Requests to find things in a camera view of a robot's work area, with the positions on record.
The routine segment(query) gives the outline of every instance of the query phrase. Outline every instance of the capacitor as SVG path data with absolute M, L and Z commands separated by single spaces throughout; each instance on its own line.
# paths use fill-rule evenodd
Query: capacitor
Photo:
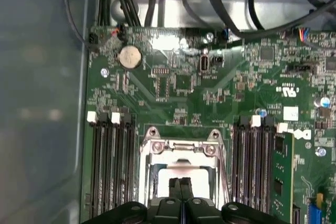
M 330 99 L 328 97 L 316 97 L 314 100 L 314 105 L 319 108 L 329 108 L 330 107 Z
M 256 115 L 260 115 L 261 118 L 267 116 L 267 111 L 265 109 L 256 109 Z

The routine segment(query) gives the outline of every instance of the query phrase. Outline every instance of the motherboard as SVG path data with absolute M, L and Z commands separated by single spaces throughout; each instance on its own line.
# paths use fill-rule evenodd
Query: motherboard
M 146 205 L 187 176 L 218 208 L 336 223 L 332 50 L 292 31 L 234 47 L 228 31 L 194 28 L 93 27 L 90 38 L 107 43 L 88 61 L 81 221 Z M 336 33 L 308 39 L 335 47 Z

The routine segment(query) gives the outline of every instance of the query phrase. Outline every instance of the usb port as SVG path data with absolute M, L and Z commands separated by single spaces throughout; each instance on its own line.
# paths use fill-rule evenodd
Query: usb port
M 209 57 L 207 55 L 202 55 L 199 60 L 199 70 L 201 72 L 207 71 L 209 69 Z

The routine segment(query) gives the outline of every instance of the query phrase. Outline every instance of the side panel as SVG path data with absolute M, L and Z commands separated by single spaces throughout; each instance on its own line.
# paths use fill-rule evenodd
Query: side panel
M 80 31 L 87 1 L 70 0 Z M 0 223 L 78 223 L 86 56 L 63 0 L 0 6 Z

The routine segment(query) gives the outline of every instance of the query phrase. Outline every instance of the coin cell battery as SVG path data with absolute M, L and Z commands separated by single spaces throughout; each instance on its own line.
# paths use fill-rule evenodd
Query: coin cell battery
M 118 59 L 120 64 L 126 69 L 134 69 L 141 63 L 141 53 L 135 46 L 125 46 L 121 49 Z

